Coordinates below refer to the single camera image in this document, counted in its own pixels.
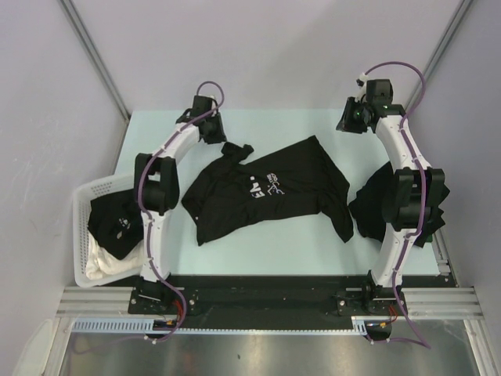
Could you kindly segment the black printed t shirt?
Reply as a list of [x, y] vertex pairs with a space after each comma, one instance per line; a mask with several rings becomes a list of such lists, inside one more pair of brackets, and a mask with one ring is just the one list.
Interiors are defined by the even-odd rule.
[[259, 222], [319, 213], [343, 242], [352, 238], [350, 184], [315, 136], [247, 162], [253, 151], [225, 143], [186, 191], [182, 206], [199, 245]]

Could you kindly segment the white plastic basket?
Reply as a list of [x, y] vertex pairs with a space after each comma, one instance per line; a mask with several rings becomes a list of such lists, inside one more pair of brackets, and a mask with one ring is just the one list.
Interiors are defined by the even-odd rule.
[[73, 194], [73, 251], [74, 279], [79, 287], [90, 288], [139, 275], [141, 267], [122, 273], [91, 280], [87, 278], [85, 267], [88, 261], [88, 219], [91, 201], [97, 197], [133, 188], [133, 174], [110, 175], [79, 186]]

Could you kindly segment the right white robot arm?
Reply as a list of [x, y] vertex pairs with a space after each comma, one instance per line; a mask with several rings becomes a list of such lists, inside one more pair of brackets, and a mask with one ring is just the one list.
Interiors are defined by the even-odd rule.
[[359, 93], [347, 99], [337, 129], [362, 134], [372, 130], [382, 142], [392, 167], [392, 177], [382, 204], [386, 223], [384, 240], [375, 266], [370, 270], [373, 285], [361, 294], [361, 304], [370, 314], [389, 305], [384, 289], [402, 283], [401, 269], [407, 251], [421, 235], [425, 224], [439, 214], [445, 173], [432, 168], [420, 152], [408, 125], [407, 114], [393, 103], [388, 79], [357, 79]]

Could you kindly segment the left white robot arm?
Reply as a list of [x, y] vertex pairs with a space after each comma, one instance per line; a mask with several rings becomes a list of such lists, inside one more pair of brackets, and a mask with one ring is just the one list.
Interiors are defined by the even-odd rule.
[[163, 242], [180, 197], [178, 165], [198, 142], [226, 141], [219, 107], [213, 96], [196, 94], [167, 140], [154, 152], [135, 158], [134, 193], [144, 232], [144, 263], [136, 300], [145, 301], [156, 313], [168, 311], [178, 301], [175, 289], [165, 284], [170, 270], [161, 266]]

